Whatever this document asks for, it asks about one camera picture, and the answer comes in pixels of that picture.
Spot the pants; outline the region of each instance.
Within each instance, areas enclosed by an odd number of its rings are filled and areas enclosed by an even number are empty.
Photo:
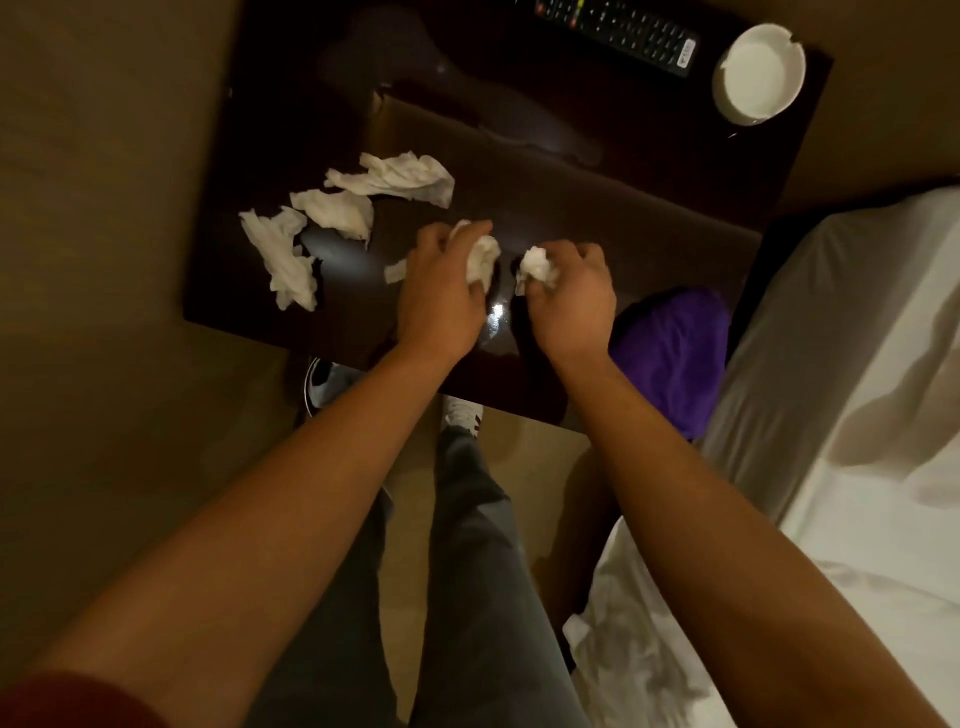
[[[427,620],[411,725],[588,728],[516,533],[461,427],[441,432]],[[398,726],[380,637],[381,494],[256,698],[247,728]]]

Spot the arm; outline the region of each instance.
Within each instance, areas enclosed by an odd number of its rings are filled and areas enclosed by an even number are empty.
[[[333,578],[384,477],[485,321],[467,256],[490,231],[420,231],[399,344],[101,596],[39,669],[118,685],[176,726],[234,726]]]
[[[547,248],[560,285],[548,294],[528,284],[534,333],[737,724],[943,728],[843,596],[610,360],[616,297],[600,248]]]

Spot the beige floor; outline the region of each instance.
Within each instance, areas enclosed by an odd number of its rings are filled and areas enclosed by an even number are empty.
[[[715,2],[837,58],[783,208],[960,171],[955,0]],[[0,684],[294,421],[285,352],[180,317],[239,5],[0,3]],[[392,475],[384,632],[404,706],[434,415]],[[587,445],[499,413],[481,445],[559,620],[605,511]]]

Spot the table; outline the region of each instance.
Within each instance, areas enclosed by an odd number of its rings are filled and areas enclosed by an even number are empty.
[[[250,0],[211,153],[184,297],[188,321],[369,369],[394,343],[399,286],[383,267],[436,220],[494,221],[500,242],[476,349],[443,391],[569,425],[564,388],[533,341],[513,272],[532,245],[600,243],[622,310],[683,285],[734,305],[832,60],[807,48],[794,105],[751,129],[716,110],[713,68],[748,27],[699,3],[644,5],[702,36],[679,79],[503,0],[327,4]],[[376,199],[370,249],[311,224],[318,308],[276,307],[237,213],[274,215],[360,152],[438,159],[450,210]]]

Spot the white sneaker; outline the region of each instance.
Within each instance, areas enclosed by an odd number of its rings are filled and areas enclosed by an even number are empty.
[[[462,427],[473,437],[480,432],[483,422],[483,405],[444,395],[444,419],[442,427]]]
[[[325,407],[333,404],[347,389],[360,381],[366,374],[359,370],[334,364],[322,359],[314,359],[306,372],[303,385],[303,399],[306,412],[314,417]]]

